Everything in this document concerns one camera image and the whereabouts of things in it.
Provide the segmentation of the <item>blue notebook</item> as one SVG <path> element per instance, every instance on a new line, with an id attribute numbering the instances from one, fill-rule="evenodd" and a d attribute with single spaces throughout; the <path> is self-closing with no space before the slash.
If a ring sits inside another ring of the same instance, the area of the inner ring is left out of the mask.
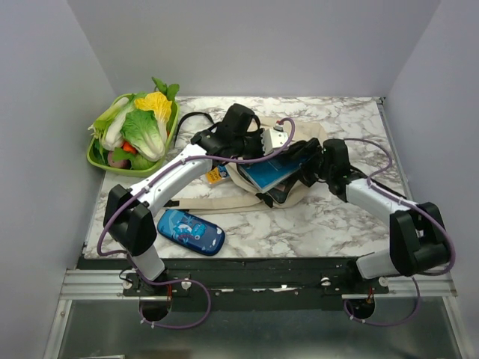
<path id="1" fill-rule="evenodd" d="M 250 165 L 237 165 L 239 174 L 263 194 L 291 177 L 298 169 L 299 162 L 291 160 L 287 155 Z"/>

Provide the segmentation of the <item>colourful children's book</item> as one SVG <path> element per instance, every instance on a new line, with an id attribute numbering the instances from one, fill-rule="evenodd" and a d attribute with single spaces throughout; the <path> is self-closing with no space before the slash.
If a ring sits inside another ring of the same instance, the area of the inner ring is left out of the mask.
<path id="1" fill-rule="evenodd" d="M 216 186 L 230 179 L 228 169 L 224 165 L 215 167 L 211 171 L 207 172 L 204 177 L 209 186 Z"/>

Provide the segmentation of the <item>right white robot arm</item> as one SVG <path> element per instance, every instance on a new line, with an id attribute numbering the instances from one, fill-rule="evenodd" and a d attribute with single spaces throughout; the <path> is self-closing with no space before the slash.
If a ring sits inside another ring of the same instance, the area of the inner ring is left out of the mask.
<path id="1" fill-rule="evenodd" d="M 349 291 L 363 292 L 377 277 L 434 276 L 451 270 L 456 251 L 438 206 L 409 201 L 353 167 L 345 140 L 320 143 L 313 138 L 286 153 L 300 162 L 298 176 L 304 185 L 324 182 L 333 195 L 388 225 L 388 248 L 359 257 L 355 268 L 345 273 Z"/>

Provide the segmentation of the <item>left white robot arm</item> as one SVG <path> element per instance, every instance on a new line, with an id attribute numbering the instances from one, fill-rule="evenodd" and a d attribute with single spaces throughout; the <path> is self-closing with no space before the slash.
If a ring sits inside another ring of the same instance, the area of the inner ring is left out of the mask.
<path id="1" fill-rule="evenodd" d="M 154 216 L 179 191 L 214 165 L 230 158 L 256 159 L 261 149 L 260 121 L 250 108 L 233 104 L 223 120 L 197 132 L 168 164 L 130 188 L 116 185 L 108 195 L 101 238 L 109 234 L 142 273 L 140 286 L 158 295 L 166 285 L 165 264 L 155 247 Z"/>

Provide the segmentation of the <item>blue pencil case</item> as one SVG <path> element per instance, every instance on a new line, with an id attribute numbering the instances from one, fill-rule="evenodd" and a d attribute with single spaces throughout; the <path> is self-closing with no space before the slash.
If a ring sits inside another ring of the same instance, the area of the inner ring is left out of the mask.
<path id="1" fill-rule="evenodd" d="M 217 255 L 225 242 L 222 228 L 181 210 L 167 209 L 156 227 L 174 244 L 208 257 Z"/>

